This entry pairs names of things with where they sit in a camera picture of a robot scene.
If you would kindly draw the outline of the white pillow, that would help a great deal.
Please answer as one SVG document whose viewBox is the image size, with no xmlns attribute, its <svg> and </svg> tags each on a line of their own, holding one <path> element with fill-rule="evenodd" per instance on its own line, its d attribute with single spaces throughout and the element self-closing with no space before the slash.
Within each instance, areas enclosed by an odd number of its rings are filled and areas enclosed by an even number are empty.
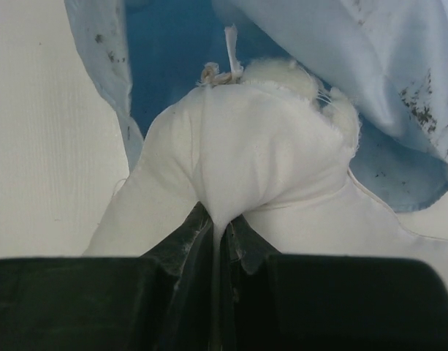
<svg viewBox="0 0 448 351">
<path fill-rule="evenodd" d="M 348 99 L 335 91 L 317 109 L 296 62 L 242 67 L 236 28 L 225 37 L 230 71 L 207 64 L 200 85 L 154 119 L 86 255 L 142 254 L 202 203 L 216 241 L 244 216 L 284 252 L 448 262 L 448 240 L 404 228 L 353 176 L 360 125 Z"/>
</svg>

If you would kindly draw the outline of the light blue pillowcase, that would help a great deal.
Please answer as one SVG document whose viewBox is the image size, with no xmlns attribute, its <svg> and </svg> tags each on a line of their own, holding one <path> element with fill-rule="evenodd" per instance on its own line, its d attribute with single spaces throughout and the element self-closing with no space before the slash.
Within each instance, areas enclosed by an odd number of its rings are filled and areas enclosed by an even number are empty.
<svg viewBox="0 0 448 351">
<path fill-rule="evenodd" d="M 292 57 L 362 117 L 356 178 L 398 212 L 448 192 L 448 1 L 66 1 L 75 47 L 115 110 L 130 167 L 152 120 L 237 56 Z"/>
</svg>

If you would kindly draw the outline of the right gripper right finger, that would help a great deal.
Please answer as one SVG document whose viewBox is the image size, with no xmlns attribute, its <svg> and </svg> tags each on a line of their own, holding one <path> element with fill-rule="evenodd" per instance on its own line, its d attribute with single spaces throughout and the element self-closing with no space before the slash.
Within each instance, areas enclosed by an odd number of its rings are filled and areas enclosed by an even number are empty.
<svg viewBox="0 0 448 351">
<path fill-rule="evenodd" d="M 448 350 L 448 292 L 417 260 L 283 254 L 243 217 L 221 240 L 224 350 Z"/>
</svg>

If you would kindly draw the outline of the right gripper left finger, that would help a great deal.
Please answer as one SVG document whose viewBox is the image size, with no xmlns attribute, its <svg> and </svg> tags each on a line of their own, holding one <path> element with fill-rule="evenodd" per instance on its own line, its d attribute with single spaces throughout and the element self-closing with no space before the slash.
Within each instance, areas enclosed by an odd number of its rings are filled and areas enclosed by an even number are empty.
<svg viewBox="0 0 448 351">
<path fill-rule="evenodd" d="M 0 350 L 206 350 L 212 245 L 196 204 L 140 257 L 0 260 Z"/>
</svg>

